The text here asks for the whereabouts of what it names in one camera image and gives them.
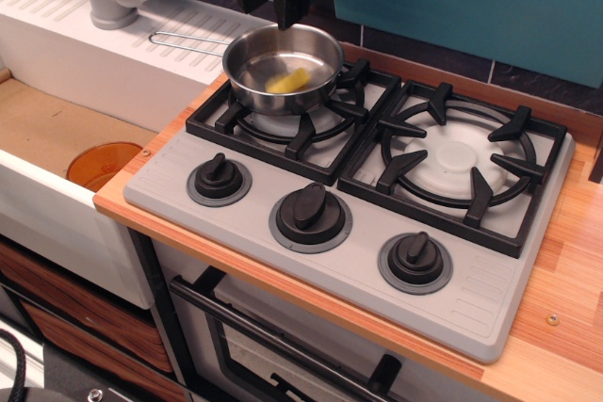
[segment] teal wall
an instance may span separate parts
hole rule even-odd
[[[590,87],[603,83],[603,0],[335,0],[335,11]]]

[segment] oven door handle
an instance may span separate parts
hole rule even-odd
[[[315,375],[331,381],[350,395],[371,402],[394,402],[394,399],[388,397],[387,393],[401,368],[400,361],[391,355],[383,355],[380,365],[377,366],[368,382],[371,391],[358,379],[288,341],[284,335],[263,326],[232,306],[218,300],[213,292],[225,275],[221,270],[210,266],[194,283],[189,283],[181,276],[174,277],[170,282],[170,291],[262,346],[277,351]],[[384,367],[383,362],[387,362],[389,365]]]

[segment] stove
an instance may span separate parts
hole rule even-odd
[[[317,111],[226,82],[128,202],[480,362],[501,354],[575,143],[565,127],[360,60]]]

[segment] black cable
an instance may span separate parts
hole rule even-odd
[[[0,339],[4,339],[14,349],[17,355],[17,371],[15,373],[15,381],[12,385],[12,391],[7,402],[23,402],[25,395],[25,352],[23,346],[17,338],[6,330],[0,330]]]

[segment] butter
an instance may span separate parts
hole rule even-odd
[[[310,82],[310,74],[304,68],[298,68],[288,74],[279,74],[266,82],[266,92],[282,94],[299,91]]]

